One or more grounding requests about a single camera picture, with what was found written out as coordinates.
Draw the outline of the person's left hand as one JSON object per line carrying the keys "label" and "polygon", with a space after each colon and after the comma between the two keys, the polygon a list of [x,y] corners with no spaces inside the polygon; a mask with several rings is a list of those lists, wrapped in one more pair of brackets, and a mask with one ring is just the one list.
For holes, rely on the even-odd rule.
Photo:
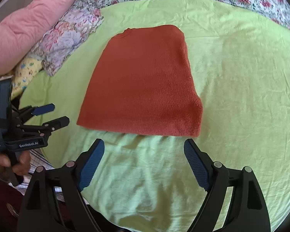
{"label": "person's left hand", "polygon": [[0,154],[0,181],[10,182],[8,169],[11,169],[15,174],[24,176],[27,175],[30,169],[31,156],[29,151],[21,152],[18,164],[11,166],[9,158],[5,154]]}

